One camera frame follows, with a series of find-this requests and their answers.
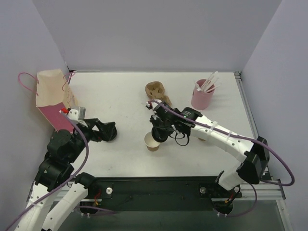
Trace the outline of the brown paper coffee cup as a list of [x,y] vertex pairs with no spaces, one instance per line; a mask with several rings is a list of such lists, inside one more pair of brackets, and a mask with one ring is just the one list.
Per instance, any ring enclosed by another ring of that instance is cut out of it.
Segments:
[[160,143],[157,142],[153,137],[151,132],[148,132],[144,137],[144,142],[147,149],[151,152],[157,151],[159,149]]

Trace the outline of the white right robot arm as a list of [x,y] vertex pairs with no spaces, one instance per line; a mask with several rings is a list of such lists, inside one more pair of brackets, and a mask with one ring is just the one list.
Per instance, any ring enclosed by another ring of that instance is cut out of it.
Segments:
[[165,142],[173,133],[186,138],[196,137],[226,151],[237,160],[234,167],[217,176],[213,185],[216,195],[225,196],[243,182],[260,183],[270,160],[264,138],[255,140],[240,136],[189,107],[179,111],[161,100],[149,100],[146,108],[154,113],[150,122],[153,126],[151,134],[156,142]]

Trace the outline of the black plastic cup lid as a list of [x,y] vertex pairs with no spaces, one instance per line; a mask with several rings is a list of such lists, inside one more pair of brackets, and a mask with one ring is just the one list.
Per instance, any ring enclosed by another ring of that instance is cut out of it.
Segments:
[[168,139],[169,132],[165,129],[153,127],[151,130],[151,135],[156,142],[163,143]]

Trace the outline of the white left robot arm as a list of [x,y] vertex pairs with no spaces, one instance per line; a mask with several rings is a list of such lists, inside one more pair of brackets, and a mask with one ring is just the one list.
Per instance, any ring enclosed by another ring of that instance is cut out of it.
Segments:
[[75,170],[72,164],[82,151],[89,157],[89,142],[110,142],[117,136],[115,122],[85,119],[85,108],[62,108],[60,114],[73,131],[55,131],[38,168],[26,209],[17,218],[17,231],[56,231],[81,202],[102,194],[96,177]]

